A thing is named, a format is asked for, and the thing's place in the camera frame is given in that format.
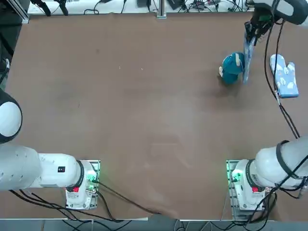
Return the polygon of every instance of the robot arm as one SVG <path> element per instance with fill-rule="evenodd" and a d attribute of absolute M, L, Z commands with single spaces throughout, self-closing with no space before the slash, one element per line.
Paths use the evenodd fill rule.
<path fill-rule="evenodd" d="M 308 2 L 306 0 L 254 0 L 253 17 L 245 23 L 246 40 L 257 40 L 283 19 L 289 23 L 308 26 Z"/>
<path fill-rule="evenodd" d="M 240 160 L 231 175 L 240 210 L 254 210 L 266 196 L 266 188 L 276 187 L 289 175 L 282 188 L 300 189 L 299 197 L 302 196 L 308 185 L 308 162 L 292 172 L 307 153 L 308 137 L 300 137 L 261 149 L 255 159 Z"/>
<path fill-rule="evenodd" d="M 67 154 L 42 154 L 8 143 L 22 125 L 18 102 L 0 89 L 0 191 L 26 188 L 65 188 L 71 209 L 97 207 L 99 161 L 76 160 Z"/>

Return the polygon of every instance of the blue and white oven mitt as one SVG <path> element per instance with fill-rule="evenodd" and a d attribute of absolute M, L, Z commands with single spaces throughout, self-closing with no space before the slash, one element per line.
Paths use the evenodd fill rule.
<path fill-rule="evenodd" d="M 270 57 L 270 68 L 273 74 L 275 71 L 275 59 L 276 55 L 273 54 Z M 293 98 L 299 95 L 295 78 L 295 65 L 290 62 L 287 66 L 284 57 L 280 54 L 277 55 L 275 81 L 281 98 Z"/>

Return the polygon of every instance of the metal bracket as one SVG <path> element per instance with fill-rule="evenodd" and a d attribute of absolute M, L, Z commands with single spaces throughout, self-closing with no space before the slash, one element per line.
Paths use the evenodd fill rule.
<path fill-rule="evenodd" d="M 18 0 L 7 0 L 7 2 L 14 9 L 14 11 L 21 17 L 22 24 L 29 23 L 29 15 Z"/>
<path fill-rule="evenodd" d="M 236 221 L 247 220 L 250 215 L 252 215 L 251 211 L 243 211 L 239 209 L 237 195 L 234 186 L 232 185 L 231 174 L 235 169 L 239 160 L 227 160 L 227 178 L 228 178 L 228 186 L 229 186 L 229 196 L 230 196 L 230 205 L 232 211 L 232 219 Z"/>
<path fill-rule="evenodd" d="M 100 160 L 87 160 L 87 161 L 90 162 L 90 164 L 93 166 L 93 169 L 97 174 L 96 180 L 99 182 L 100 181 L 101 161 Z M 94 190 L 98 191 L 99 184 L 96 183 L 94 185 L 94 187 L 95 187 Z M 97 208 L 97 199 L 98 199 L 97 194 L 96 194 L 95 197 L 94 196 L 92 197 L 91 202 L 90 202 L 90 209 Z"/>
<path fill-rule="evenodd" d="M 159 19 L 166 19 L 167 14 L 165 12 L 165 0 L 159 0 L 159 9 L 156 15 Z"/>

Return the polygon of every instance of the blue stuffed toy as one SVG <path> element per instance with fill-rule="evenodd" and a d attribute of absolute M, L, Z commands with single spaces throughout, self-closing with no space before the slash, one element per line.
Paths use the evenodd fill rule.
<path fill-rule="evenodd" d="M 245 56 L 241 52 L 235 52 L 227 56 L 222 66 L 219 67 L 219 74 L 226 84 L 235 83 L 238 75 L 244 71 Z"/>

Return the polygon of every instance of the brown table surface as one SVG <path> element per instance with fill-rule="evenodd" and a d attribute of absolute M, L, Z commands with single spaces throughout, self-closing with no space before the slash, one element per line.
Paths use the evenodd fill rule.
<path fill-rule="evenodd" d="M 249 13 L 52 16 L 22 27 L 7 91 L 24 123 L 15 143 L 45 153 L 100 159 L 101 179 L 141 205 L 182 219 L 221 219 L 226 159 L 292 139 L 266 84 L 266 40 L 247 85 L 217 78 L 225 56 L 243 49 Z M 270 43 L 274 53 L 277 29 Z M 285 26 L 281 53 L 296 66 L 300 96 L 283 103 L 308 131 L 308 30 Z M 35 190 L 64 204 L 59 189 Z M 60 218 L 1 192 L 1 218 Z M 106 194 L 117 218 L 148 214 Z M 308 197 L 279 193 L 273 219 L 307 220 Z M 231 219 L 229 200 L 224 219 Z M 102 203 L 90 211 L 107 216 Z"/>

